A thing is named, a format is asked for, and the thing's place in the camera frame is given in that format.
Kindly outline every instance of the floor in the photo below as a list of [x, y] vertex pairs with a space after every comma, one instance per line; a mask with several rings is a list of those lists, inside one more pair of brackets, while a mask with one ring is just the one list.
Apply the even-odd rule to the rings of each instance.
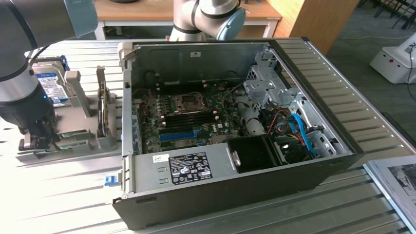
[[[407, 85], [389, 83], [369, 66], [381, 47], [397, 46], [405, 39], [344, 39], [367, 36], [396, 38], [411, 36], [416, 32], [416, 23], [409, 29], [400, 29], [404, 20], [391, 29], [397, 16], [391, 19], [391, 13], [384, 11], [375, 18], [376, 11], [371, 1], [361, 8], [356, 8], [327, 58], [379, 111], [387, 112], [416, 139], [416, 101], [408, 94]], [[416, 84], [411, 84], [411, 91], [416, 96]]]

